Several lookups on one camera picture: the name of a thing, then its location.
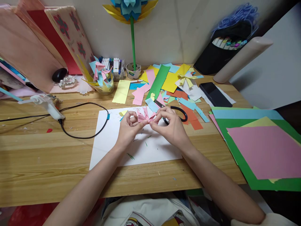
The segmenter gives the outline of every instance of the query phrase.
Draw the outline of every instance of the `black phone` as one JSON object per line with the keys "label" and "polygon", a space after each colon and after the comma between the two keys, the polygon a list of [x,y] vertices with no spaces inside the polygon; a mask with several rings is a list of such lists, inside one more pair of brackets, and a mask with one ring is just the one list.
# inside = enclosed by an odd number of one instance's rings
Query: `black phone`
{"label": "black phone", "polygon": [[200,89],[205,93],[214,107],[232,107],[232,104],[214,85],[214,83],[201,83]]}

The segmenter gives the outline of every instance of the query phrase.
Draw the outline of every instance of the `red plastic bag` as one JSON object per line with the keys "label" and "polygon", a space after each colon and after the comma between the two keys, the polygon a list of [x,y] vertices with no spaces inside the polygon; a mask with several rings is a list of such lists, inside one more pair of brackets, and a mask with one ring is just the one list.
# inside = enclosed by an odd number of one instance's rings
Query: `red plastic bag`
{"label": "red plastic bag", "polygon": [[[95,214],[101,207],[104,199],[97,200],[91,213],[84,222],[84,226],[90,226]],[[59,203],[37,204],[29,206],[18,206],[9,219],[8,226],[42,226],[52,211]]]}

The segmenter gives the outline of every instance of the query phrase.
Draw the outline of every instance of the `power cord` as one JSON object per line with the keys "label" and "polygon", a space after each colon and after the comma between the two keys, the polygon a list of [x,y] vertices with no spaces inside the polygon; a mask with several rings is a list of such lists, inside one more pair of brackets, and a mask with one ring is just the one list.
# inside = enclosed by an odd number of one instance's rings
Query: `power cord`
{"label": "power cord", "polygon": [[[87,102],[87,103],[79,104],[79,105],[76,105],[76,106],[63,108],[62,110],[59,110],[59,112],[62,112],[62,111],[68,110],[68,109],[72,109],[72,108],[76,108],[76,107],[79,107],[79,106],[83,106],[83,105],[86,105],[86,104],[94,104],[94,105],[97,105],[97,106],[99,106],[99,107],[105,109],[105,110],[107,111],[107,114],[109,115],[109,112],[108,112],[108,110],[107,110],[105,107],[103,107],[103,106],[101,106],[101,105],[99,105],[99,104],[96,104],[96,103],[92,103],[92,102]],[[63,132],[64,132],[65,134],[67,134],[68,136],[70,136],[70,137],[72,137],[72,138],[76,138],[76,139],[91,139],[91,138],[97,136],[97,135],[104,129],[105,125],[107,124],[107,121],[109,120],[108,115],[107,115],[107,119],[106,119],[106,121],[105,121],[103,127],[100,129],[100,131],[99,131],[98,133],[96,133],[95,135],[91,136],[91,137],[75,137],[75,136],[72,136],[72,135],[68,134],[68,133],[66,132],[66,130],[64,129],[64,126],[63,126],[63,120],[62,120],[62,119],[59,119],[58,122],[59,122],[59,124],[61,125],[61,128],[62,128]],[[46,115],[38,115],[38,116],[26,116],[26,117],[13,118],[13,119],[4,119],[4,120],[0,120],[0,122],[3,122],[3,121],[12,121],[12,120],[18,120],[18,119],[24,119],[24,118],[43,117],[43,116],[50,116],[50,114],[46,114]]]}

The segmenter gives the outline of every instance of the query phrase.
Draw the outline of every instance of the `wooden desk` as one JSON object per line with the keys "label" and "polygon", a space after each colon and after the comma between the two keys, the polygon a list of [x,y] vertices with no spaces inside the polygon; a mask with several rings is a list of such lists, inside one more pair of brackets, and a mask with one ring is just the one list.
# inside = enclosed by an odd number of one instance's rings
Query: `wooden desk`
{"label": "wooden desk", "polygon": [[[212,76],[196,79],[198,84],[212,81]],[[218,86],[237,102],[234,107],[251,107],[232,85]],[[57,97],[63,100],[60,109],[88,100],[107,109],[114,109],[133,106],[133,100],[130,100],[133,98],[132,92],[129,91],[125,104],[112,103],[115,92],[102,98],[97,92],[85,96],[79,93],[57,94]],[[205,101],[197,103],[197,106],[205,115],[211,110]],[[0,100],[0,109],[0,119],[47,113],[40,105],[19,105],[13,99]],[[99,110],[95,105],[84,105],[65,111],[65,129],[78,137],[95,134]],[[214,124],[211,121],[204,123],[199,114],[194,112],[204,129],[195,131],[191,124],[184,125],[192,143],[236,183],[246,183]],[[59,123],[50,116],[0,123],[0,207],[61,201],[88,173],[93,141],[67,136]],[[118,167],[101,196],[127,196],[201,187],[202,184],[186,161],[179,159]]]}

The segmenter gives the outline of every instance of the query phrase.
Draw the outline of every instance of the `white wall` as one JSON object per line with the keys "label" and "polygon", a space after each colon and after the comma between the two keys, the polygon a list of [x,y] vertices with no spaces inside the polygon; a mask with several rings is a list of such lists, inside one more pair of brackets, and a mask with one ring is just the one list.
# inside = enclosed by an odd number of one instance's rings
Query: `white wall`
{"label": "white wall", "polygon": [[[45,6],[74,5],[96,56],[132,62],[130,25],[111,17],[102,7],[110,0],[41,0]],[[159,0],[151,14],[135,24],[136,60],[154,63],[194,63],[211,30],[238,5],[257,6],[259,21],[285,0]],[[0,0],[16,5],[18,0]]]}
{"label": "white wall", "polygon": [[301,100],[301,3],[265,35],[274,44],[230,82],[251,105],[274,109]]}

